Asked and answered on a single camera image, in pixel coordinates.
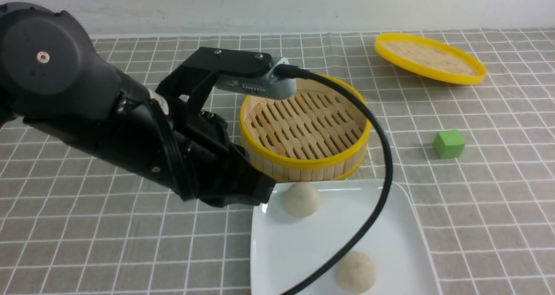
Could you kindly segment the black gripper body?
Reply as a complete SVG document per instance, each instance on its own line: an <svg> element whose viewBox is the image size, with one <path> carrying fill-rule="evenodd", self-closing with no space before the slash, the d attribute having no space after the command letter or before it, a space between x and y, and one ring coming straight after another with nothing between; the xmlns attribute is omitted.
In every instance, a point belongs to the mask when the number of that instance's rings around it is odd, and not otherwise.
<svg viewBox="0 0 555 295"><path fill-rule="evenodd" d="M270 200L275 180L250 163L245 149L230 140L226 121L203 106L222 74L262 77L272 58L265 52L202 47L159 83L155 126L173 190L182 200L213 207Z"/></svg>

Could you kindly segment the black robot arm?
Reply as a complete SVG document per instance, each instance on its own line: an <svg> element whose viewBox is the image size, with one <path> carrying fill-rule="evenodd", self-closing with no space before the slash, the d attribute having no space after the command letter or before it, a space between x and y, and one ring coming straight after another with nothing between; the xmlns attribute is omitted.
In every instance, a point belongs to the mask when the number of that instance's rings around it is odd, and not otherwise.
<svg viewBox="0 0 555 295"><path fill-rule="evenodd" d="M275 180L203 110L219 79L260 78L271 56L198 48L155 92L109 64L81 24L23 2L1 6L1 124L23 123L213 207L267 203Z"/></svg>

